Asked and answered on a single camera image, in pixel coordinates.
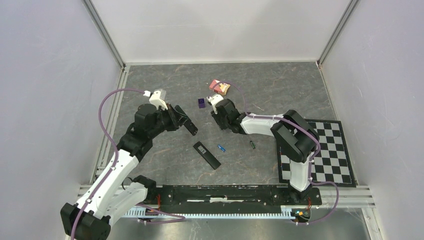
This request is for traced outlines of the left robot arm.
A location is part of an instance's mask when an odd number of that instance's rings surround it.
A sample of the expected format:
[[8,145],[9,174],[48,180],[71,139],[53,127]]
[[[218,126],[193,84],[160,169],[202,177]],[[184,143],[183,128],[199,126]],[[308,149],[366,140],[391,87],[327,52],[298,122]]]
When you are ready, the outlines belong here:
[[193,136],[198,132],[178,105],[140,105],[105,170],[76,203],[66,203],[60,210],[64,232],[74,240],[105,240],[113,225],[136,204],[153,203],[157,190],[147,185],[147,179],[142,176],[135,178],[123,192],[116,194],[116,191],[152,148],[153,139],[181,126]]

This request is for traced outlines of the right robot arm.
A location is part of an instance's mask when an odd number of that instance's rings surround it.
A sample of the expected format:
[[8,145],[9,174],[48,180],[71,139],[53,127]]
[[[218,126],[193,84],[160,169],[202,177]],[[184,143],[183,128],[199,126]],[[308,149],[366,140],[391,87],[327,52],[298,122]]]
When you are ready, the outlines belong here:
[[318,133],[298,112],[290,109],[279,115],[241,113],[230,99],[219,94],[208,97],[207,102],[213,108],[211,115],[220,129],[229,129],[235,134],[274,137],[282,154],[289,159],[289,199],[302,204],[309,198],[311,165],[321,145]]

